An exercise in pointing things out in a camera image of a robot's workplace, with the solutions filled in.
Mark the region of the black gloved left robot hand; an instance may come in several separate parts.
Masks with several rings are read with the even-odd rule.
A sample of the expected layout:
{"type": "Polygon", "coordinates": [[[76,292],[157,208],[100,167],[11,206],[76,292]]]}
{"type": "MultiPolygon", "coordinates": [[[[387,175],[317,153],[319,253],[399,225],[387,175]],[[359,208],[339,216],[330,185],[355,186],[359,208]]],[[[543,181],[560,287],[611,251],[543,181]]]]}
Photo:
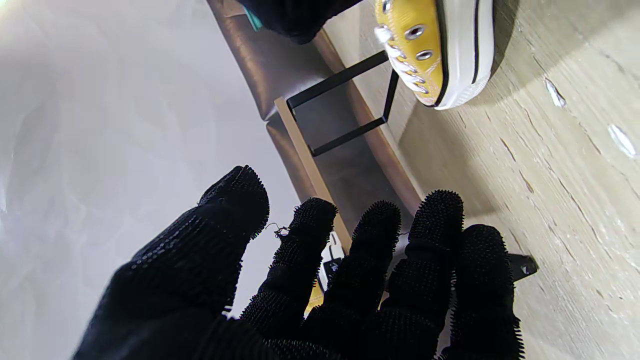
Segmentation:
{"type": "Polygon", "coordinates": [[[405,258],[387,275],[402,214],[362,214],[323,303],[306,314],[338,209],[311,197],[294,211],[267,276],[227,316],[242,257],[266,227],[269,199],[236,166],[114,272],[74,360],[523,360],[508,252],[496,228],[464,228],[449,190],[414,215],[405,258]]]}

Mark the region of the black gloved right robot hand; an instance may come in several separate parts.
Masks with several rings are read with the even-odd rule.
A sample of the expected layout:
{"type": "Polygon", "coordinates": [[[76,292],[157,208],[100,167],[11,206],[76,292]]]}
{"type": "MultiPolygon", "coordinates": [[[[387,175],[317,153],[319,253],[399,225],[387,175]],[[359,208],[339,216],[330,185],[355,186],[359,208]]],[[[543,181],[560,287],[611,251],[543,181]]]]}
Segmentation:
{"type": "Polygon", "coordinates": [[[239,0],[238,3],[270,32],[296,44],[310,43],[327,21],[359,0],[239,0]]]}

